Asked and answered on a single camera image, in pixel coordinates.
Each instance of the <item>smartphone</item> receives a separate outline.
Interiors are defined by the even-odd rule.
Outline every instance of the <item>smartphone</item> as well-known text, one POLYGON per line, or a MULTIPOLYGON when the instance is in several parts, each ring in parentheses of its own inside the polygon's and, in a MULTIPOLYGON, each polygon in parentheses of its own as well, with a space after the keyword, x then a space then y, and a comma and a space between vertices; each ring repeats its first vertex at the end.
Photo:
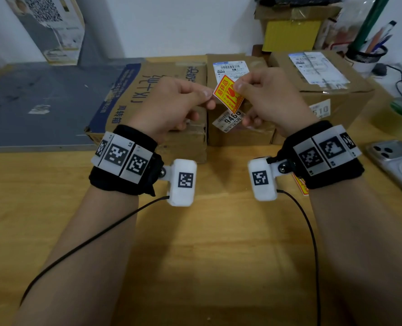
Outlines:
POLYGON ((366 154, 402 189, 402 141, 373 142, 366 147, 366 154))

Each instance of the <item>cardboard box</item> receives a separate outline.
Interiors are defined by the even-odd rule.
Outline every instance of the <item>cardboard box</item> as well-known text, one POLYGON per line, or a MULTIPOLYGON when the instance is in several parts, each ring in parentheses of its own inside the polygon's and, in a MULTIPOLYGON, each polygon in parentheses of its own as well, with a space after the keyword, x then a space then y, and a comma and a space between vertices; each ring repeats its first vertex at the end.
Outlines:
MULTIPOLYGON (((124 67, 113 88, 104 99, 95 116, 85 129, 86 134, 98 144, 105 131, 113 131, 124 124, 142 106, 151 90, 162 76, 172 76, 206 85, 205 63, 137 63, 124 67)), ((207 112, 197 106, 198 121, 190 121, 184 131, 171 131, 166 141, 157 147, 166 164, 176 158, 207 161, 207 112)))
MULTIPOLYGON (((245 61, 250 71, 258 67, 266 67, 266 61, 260 57, 245 56, 244 54, 209 54, 207 55, 207 86, 215 89, 218 84, 214 63, 245 61)), ((221 101, 216 100, 216 109, 208 110, 208 144, 210 146, 252 146, 252 145, 269 145, 275 131, 275 126, 271 122, 265 122, 261 127, 256 129, 248 129, 241 123, 236 125, 229 132, 223 132, 216 128, 212 123, 227 110, 221 101)), ((244 113, 251 109, 252 105, 245 100, 240 107, 244 113)))
MULTIPOLYGON (((329 68, 326 65, 327 61, 329 61, 340 72, 340 75, 345 78, 345 81, 349 82, 340 84, 334 81, 331 82, 330 80, 334 78, 332 76, 333 71, 336 76, 335 69, 327 72, 316 71, 315 67, 317 68, 318 66, 318 60, 312 60, 310 63, 299 64, 303 68, 302 71, 306 71, 310 67, 310 70, 313 70, 322 80, 326 79, 327 81, 321 83, 325 87, 318 84, 310 84, 303 72, 296 67, 289 57, 289 55, 298 57, 301 53, 272 53, 269 58, 269 65, 281 67, 285 70, 288 79, 298 88, 304 100, 309 106, 312 106, 313 112, 321 119, 329 120, 333 125, 343 125, 345 128, 348 128, 361 113, 367 102, 373 97, 374 88, 334 51, 324 50, 316 53, 318 54, 307 55, 325 57, 325 60, 322 62, 324 68, 329 68), (329 103, 329 114, 322 113, 322 110, 318 109, 318 107, 327 103, 329 103)), ((283 141, 283 138, 275 134, 272 143, 282 144, 283 141)))
POLYGON ((335 5, 295 7, 257 5, 254 18, 264 32, 264 52, 311 50, 319 28, 327 18, 336 17, 335 5))
POLYGON ((6 0, 51 65, 77 65, 85 22, 76 0, 6 0))

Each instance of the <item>human hand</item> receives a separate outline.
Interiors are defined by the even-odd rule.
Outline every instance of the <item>human hand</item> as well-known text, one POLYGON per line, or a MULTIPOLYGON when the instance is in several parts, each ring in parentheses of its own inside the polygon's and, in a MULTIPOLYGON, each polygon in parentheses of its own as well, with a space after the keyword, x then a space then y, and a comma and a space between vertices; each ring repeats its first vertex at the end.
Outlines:
POLYGON ((193 110, 197 105, 214 109, 213 90, 198 83, 164 76, 126 125, 160 144, 171 129, 184 130, 185 119, 199 119, 198 112, 193 110))
POLYGON ((287 137, 319 120, 279 67, 249 72, 234 83, 234 89, 253 106, 242 120, 244 126, 272 121, 287 137))

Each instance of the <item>wooden table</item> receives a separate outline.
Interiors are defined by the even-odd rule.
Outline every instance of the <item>wooden table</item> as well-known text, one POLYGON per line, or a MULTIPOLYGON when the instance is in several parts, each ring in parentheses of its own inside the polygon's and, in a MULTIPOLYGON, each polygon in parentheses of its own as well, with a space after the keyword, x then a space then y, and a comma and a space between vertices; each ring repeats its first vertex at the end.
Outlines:
MULTIPOLYGON (((361 146, 390 138, 361 119, 349 133, 361 146)), ((278 148, 209 148, 191 207, 159 202, 140 213, 114 325, 316 323, 307 224, 289 197, 257 202, 247 173, 249 159, 278 148)), ((77 208, 90 158, 91 152, 0 154, 0 325, 11 323, 24 289, 77 208)), ((360 159, 367 180, 402 221, 402 191, 360 159)), ((316 228, 309 199, 291 175, 278 185, 298 199, 316 228)), ((166 193, 164 182, 155 188, 158 196, 166 193)), ((140 204, 150 200, 142 196, 140 204)), ((348 325, 318 243, 324 325, 348 325)))

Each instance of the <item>gray surface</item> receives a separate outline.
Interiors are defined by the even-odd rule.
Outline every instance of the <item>gray surface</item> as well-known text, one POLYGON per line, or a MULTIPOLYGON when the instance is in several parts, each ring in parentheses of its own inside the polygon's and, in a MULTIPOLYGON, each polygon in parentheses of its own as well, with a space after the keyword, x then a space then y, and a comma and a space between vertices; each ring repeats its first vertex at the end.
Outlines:
POLYGON ((84 128, 124 65, 142 61, 106 60, 86 34, 78 66, 15 65, 0 77, 0 152, 95 149, 84 128), (36 105, 49 112, 29 114, 36 105))

